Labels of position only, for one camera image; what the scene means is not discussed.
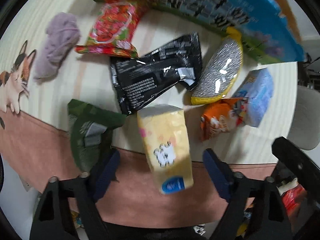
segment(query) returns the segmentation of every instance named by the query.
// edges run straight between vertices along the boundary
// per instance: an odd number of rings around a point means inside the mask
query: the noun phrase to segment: green plastic bag
[[[124,124],[126,116],[72,99],[68,117],[73,158],[81,171],[89,172],[110,151],[112,131]]]

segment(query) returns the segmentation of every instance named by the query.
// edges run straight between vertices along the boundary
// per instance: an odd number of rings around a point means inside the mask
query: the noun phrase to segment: blue gripper pad
[[[102,169],[96,177],[95,188],[92,198],[95,202],[101,199],[106,193],[111,180],[116,176],[116,170],[120,163],[120,154],[117,150],[113,149],[111,158],[107,158],[102,163]]]
[[[234,182],[229,165],[220,161],[211,149],[203,152],[203,163],[220,198],[229,202],[232,195],[231,186]]]

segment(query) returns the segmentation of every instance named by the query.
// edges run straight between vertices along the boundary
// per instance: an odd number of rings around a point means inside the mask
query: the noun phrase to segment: purple cloth
[[[69,13],[58,13],[50,21],[44,48],[37,58],[34,68],[34,79],[55,76],[67,53],[78,42],[80,31],[76,17]]]

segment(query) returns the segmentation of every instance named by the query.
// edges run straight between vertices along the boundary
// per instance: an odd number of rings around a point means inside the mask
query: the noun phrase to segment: light wood surface
[[[10,71],[25,40],[28,40],[27,54],[33,49],[41,51],[46,38],[45,29],[51,18],[59,12],[77,16],[82,34],[79,44],[83,44],[100,7],[101,4],[92,0],[29,0],[0,40],[0,72]],[[143,55],[180,35],[194,31],[199,33],[206,64],[219,47],[221,38],[199,25],[168,13],[155,10],[148,12],[138,24],[132,43],[138,54]],[[210,147],[227,163],[275,163],[277,159],[271,153],[271,144],[274,138],[286,137],[290,130],[297,93],[297,65],[281,63],[266,66],[274,79],[274,96],[259,128],[244,126],[200,143],[199,125],[203,106],[190,106],[190,94],[180,85],[161,95],[151,105],[162,103],[185,109],[193,161],[202,161],[202,151]],[[228,95],[238,88],[250,70],[266,66],[257,66],[254,60],[245,55],[244,67]],[[68,131],[67,104],[72,98],[119,111],[111,83],[109,59],[104,55],[79,55],[71,51],[55,79],[39,85],[33,82],[31,74],[28,89],[29,98],[25,95],[20,97],[21,110],[65,131]],[[143,152],[135,116],[128,117],[126,124],[115,131],[113,145]]]

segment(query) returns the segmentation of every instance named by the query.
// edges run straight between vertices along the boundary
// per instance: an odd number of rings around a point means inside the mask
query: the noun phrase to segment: black snack bag
[[[198,33],[181,36],[143,57],[111,57],[112,82],[123,114],[134,114],[177,82],[192,90],[202,72]]]

